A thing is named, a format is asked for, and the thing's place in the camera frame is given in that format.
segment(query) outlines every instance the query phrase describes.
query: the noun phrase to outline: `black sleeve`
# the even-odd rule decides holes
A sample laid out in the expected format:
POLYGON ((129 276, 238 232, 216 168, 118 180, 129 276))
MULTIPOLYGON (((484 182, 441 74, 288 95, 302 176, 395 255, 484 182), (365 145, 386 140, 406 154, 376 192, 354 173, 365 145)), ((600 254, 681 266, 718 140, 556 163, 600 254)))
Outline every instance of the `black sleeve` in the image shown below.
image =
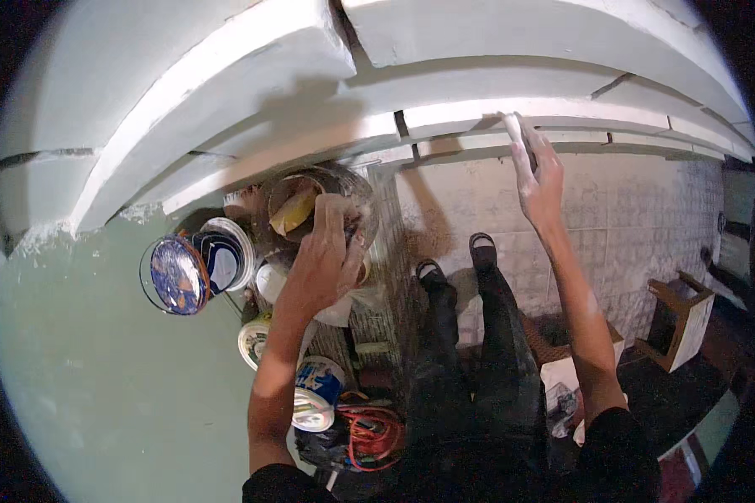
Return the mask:
POLYGON ((335 503, 336 498, 299 468, 275 463, 260 468, 243 484, 243 502, 246 501, 335 503))
POLYGON ((657 457, 643 428, 620 407, 593 421, 573 476, 579 500, 656 501, 660 494, 657 457))

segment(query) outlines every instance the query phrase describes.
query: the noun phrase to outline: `red electrical cable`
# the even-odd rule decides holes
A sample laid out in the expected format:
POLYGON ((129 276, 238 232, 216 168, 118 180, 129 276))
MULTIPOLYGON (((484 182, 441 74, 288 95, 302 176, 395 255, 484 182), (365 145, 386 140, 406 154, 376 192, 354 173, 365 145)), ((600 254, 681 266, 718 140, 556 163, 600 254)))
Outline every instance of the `red electrical cable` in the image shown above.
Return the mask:
POLYGON ((391 436, 391 445, 377 456, 373 456, 377 461, 389 456, 403 437, 403 423, 400 417, 392 409, 385 407, 376 407, 368 405, 340 405, 338 412, 341 416, 350 420, 349 424, 349 462, 352 466, 363 472, 379 472, 389 468, 399 461, 399 457, 393 459, 379 468, 366 468, 358 463, 356 451, 367 451, 371 454, 376 446, 386 441, 391 436), (371 421, 383 425, 383 433, 375 433, 370 428, 359 425, 361 421, 371 421))

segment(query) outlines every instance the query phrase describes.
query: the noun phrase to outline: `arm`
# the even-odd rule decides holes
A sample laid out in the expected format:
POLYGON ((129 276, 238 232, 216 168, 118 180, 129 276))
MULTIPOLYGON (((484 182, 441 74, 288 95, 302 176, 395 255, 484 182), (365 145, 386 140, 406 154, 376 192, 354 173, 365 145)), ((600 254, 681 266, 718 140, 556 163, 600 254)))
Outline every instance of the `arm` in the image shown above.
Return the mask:
POLYGON ((342 196, 316 197, 313 232, 302 239, 271 319, 266 347, 249 398, 249 469, 268 464, 295 466, 285 440, 294 412, 294 378, 302 334, 311 318, 332 306, 355 284, 364 258, 364 238, 344 239, 342 196))
POLYGON ((523 120, 520 121, 520 129, 515 131, 511 121, 513 117, 505 118, 513 140, 512 158, 518 175, 520 205, 551 259, 562 309, 568 319, 573 364, 584 397, 585 418, 589 427, 600 413, 611 407, 629 409, 615 374, 612 339, 562 223, 562 162, 547 138, 523 120), (536 158, 535 173, 531 172, 523 138, 536 158))

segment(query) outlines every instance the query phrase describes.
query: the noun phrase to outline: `person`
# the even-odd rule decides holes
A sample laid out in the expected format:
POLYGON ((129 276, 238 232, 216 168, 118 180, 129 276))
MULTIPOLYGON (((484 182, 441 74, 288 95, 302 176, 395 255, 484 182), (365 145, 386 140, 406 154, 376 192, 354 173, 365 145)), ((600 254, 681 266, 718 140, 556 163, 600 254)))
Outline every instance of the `person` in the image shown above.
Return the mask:
MULTIPOLYGON (((456 357, 456 290, 433 261, 417 276, 429 308, 411 364, 406 451, 399 483, 374 500, 656 500, 660 472, 616 376, 604 316, 572 251, 560 216, 564 167, 544 136, 522 122, 536 160, 513 143, 523 213, 551 259, 567 318, 573 362, 584 397, 585 444, 575 470, 558 477, 547 466, 544 387, 526 344, 512 291, 497 267, 491 236, 470 237, 484 303, 482 368, 474 400, 456 357)), ((305 324, 355 282, 363 256, 356 236, 347 249, 340 196, 319 196, 313 232, 277 300, 249 407, 251 478, 244 500, 334 501, 296 468, 286 446, 294 369, 305 324)))

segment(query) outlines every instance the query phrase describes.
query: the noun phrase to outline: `hand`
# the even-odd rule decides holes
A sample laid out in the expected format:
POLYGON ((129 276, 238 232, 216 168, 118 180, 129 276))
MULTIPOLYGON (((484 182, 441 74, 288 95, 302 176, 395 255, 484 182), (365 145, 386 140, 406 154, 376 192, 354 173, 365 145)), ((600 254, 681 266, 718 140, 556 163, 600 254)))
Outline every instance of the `hand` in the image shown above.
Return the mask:
POLYGON ((304 323, 355 286, 364 260, 364 237, 355 232, 347 247, 344 215, 356 215, 352 201, 338 194, 316 196, 313 232, 302 238, 282 293, 274 305, 280 317, 304 323))
POLYGON ((556 156, 548 138, 538 133, 521 116, 517 115, 517 118, 520 122, 521 133, 537 159, 537 170, 532 173, 531 162, 522 138, 515 138, 510 130, 510 136, 513 139, 512 160, 518 173, 520 207, 538 232, 553 226, 561 226, 560 211, 564 183, 562 161, 556 156))

